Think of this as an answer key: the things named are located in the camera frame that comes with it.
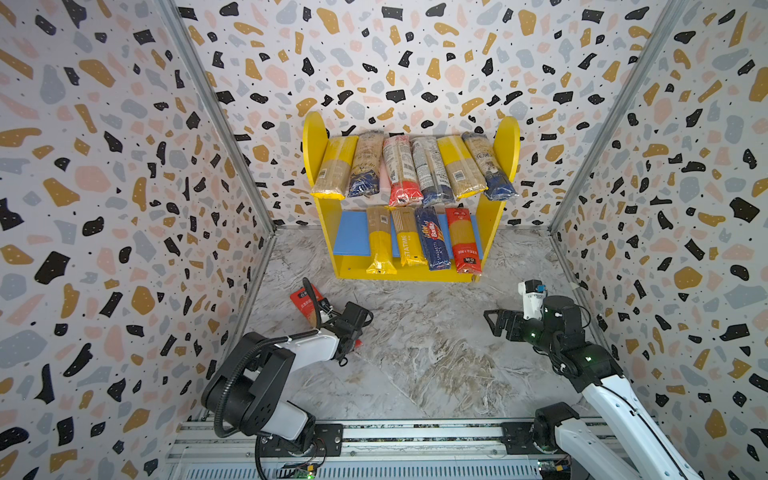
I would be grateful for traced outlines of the yellow navy spaghetti bag figure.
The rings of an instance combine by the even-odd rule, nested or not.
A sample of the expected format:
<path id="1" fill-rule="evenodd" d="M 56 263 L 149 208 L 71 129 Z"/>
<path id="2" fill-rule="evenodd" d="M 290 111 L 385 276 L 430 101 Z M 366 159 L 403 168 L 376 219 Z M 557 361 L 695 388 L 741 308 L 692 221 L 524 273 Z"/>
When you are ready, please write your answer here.
<path id="1" fill-rule="evenodd" d="M 490 140 L 476 132 L 463 133 L 462 140 L 484 177 L 485 197 L 490 201 L 507 201 L 515 196 L 516 191 L 501 169 Z"/>

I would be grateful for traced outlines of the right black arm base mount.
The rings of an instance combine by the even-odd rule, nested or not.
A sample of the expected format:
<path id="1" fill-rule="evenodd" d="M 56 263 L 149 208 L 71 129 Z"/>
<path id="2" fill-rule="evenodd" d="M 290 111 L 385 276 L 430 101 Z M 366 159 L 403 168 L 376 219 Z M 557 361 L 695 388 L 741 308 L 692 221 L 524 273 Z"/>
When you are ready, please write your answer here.
<path id="1" fill-rule="evenodd" d="M 564 421 L 547 420 L 544 417 L 532 421 L 502 422 L 501 443 L 508 455 L 562 454 L 556 441 L 556 430 L 564 430 Z"/>

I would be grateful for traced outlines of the yellow Statime spaghetti bag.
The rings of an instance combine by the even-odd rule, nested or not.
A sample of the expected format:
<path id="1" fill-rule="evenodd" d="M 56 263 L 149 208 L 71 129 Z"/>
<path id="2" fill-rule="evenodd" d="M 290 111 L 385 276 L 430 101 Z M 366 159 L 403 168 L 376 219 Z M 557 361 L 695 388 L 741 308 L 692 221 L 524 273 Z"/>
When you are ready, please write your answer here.
<path id="1" fill-rule="evenodd" d="M 391 216 L 395 227 L 401 266 L 427 266 L 417 229 L 415 209 L 413 207 L 393 207 Z"/>

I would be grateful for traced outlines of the red ends clear spaghetti bag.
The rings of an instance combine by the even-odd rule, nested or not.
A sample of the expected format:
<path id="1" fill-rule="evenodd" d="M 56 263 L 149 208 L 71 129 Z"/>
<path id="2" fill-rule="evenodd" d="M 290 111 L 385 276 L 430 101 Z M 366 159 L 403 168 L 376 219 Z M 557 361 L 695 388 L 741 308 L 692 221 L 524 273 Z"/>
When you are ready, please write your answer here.
<path id="1" fill-rule="evenodd" d="M 409 137 L 392 136 L 384 139 L 383 158 L 390 181 L 390 207 L 406 206 L 423 200 Z"/>

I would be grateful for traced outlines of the white label spaghetti bag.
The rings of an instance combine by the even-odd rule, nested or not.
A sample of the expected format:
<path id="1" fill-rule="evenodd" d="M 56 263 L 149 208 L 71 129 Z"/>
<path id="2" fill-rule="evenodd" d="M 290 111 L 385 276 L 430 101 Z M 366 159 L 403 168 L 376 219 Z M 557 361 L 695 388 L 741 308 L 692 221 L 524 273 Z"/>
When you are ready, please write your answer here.
<path id="1" fill-rule="evenodd" d="M 455 201 L 435 137 L 412 137 L 411 152 L 425 207 L 446 205 Z"/>

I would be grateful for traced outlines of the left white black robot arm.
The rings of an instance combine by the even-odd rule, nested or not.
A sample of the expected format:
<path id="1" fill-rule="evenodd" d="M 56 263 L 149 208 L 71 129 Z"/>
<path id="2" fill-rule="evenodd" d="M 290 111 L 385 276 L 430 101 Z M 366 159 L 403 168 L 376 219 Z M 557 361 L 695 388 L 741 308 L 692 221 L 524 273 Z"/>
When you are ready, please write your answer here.
<path id="1" fill-rule="evenodd" d="M 316 363 L 344 366 L 373 313 L 355 303 L 321 327 L 267 338 L 244 335 L 205 387 L 201 403 L 213 413 L 216 436 L 277 436 L 305 450 L 316 418 L 282 398 L 289 376 Z"/>

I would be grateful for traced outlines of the clear yellow spaghetti bag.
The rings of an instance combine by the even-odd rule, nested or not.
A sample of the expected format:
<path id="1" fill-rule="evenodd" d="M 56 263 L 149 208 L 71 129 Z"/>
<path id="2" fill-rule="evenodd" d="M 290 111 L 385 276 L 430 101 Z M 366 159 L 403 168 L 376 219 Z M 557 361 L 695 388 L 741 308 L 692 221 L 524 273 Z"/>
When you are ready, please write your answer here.
<path id="1" fill-rule="evenodd" d="M 390 210 L 385 206 L 371 206 L 366 209 L 370 264 L 368 274 L 394 275 L 397 269 L 393 262 Z"/>

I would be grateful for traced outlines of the yellow top spaghetti bag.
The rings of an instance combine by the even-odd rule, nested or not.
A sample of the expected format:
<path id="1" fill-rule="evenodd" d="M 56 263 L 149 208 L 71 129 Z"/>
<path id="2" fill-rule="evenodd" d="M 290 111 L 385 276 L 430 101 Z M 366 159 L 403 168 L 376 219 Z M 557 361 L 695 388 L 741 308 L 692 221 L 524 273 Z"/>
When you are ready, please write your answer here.
<path id="1" fill-rule="evenodd" d="M 440 137 L 437 145 L 457 200 L 487 190 L 485 178 L 460 136 Z"/>
<path id="2" fill-rule="evenodd" d="M 332 137 L 326 145 L 311 194 L 315 198 L 344 200 L 348 193 L 358 136 Z"/>

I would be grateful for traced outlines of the dark blue spaghetti bag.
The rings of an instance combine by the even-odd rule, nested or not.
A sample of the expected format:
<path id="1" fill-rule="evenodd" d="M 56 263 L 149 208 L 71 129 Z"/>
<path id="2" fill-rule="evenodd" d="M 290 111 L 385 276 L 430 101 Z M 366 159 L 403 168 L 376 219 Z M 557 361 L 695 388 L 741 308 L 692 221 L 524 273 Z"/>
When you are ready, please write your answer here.
<path id="1" fill-rule="evenodd" d="M 382 131 L 359 136 L 350 171 L 348 197 L 371 197 L 379 193 L 384 139 Z"/>

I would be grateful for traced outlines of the red top spaghetti bag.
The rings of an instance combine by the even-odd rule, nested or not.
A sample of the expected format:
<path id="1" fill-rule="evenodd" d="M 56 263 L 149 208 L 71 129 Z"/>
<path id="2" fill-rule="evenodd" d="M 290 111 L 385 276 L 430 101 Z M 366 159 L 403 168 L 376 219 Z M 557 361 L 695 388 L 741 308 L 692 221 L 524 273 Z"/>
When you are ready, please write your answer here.
<path id="1" fill-rule="evenodd" d="M 314 303 L 304 287 L 290 295 L 292 303 L 307 319 L 311 328 L 319 329 L 326 323 L 335 324 L 337 320 L 341 319 L 342 312 L 336 310 L 330 301 L 320 293 L 316 286 L 312 286 L 312 288 L 314 289 L 320 313 L 317 313 Z"/>

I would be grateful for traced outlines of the blue Barilla spaghetti box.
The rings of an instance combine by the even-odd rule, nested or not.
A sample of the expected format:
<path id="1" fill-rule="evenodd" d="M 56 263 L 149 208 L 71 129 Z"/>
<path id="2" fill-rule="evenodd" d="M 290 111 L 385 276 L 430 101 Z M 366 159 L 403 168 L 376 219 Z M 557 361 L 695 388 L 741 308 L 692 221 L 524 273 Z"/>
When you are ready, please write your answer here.
<path id="1" fill-rule="evenodd" d="M 451 262 L 438 215 L 433 207 L 418 207 L 415 211 L 422 253 L 430 271 L 450 268 Z"/>

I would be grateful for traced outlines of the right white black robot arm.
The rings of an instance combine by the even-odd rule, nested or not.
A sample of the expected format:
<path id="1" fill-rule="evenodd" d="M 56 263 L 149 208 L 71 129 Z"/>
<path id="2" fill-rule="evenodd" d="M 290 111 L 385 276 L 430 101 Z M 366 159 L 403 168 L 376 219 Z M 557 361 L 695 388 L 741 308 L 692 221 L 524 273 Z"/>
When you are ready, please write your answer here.
<path id="1" fill-rule="evenodd" d="M 567 403 L 538 409 L 531 440 L 542 453 L 562 453 L 592 479 L 696 479 L 683 458 L 648 413 L 608 350 L 586 338 L 589 311 L 573 299 L 545 291 L 525 291 L 520 311 L 483 313 L 492 334 L 527 343 L 553 371 L 605 421 L 623 447 L 619 456 L 605 445 Z"/>

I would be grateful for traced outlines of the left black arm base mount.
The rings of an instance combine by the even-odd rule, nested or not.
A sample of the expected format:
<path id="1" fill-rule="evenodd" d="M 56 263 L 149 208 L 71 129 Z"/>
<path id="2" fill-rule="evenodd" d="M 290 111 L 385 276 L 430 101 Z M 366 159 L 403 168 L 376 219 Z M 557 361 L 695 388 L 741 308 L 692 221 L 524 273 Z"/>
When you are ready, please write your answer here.
<path id="1" fill-rule="evenodd" d="M 258 441 L 262 458 L 339 457 L 344 438 L 342 423 L 321 422 L 306 427 L 294 440 L 271 435 Z"/>

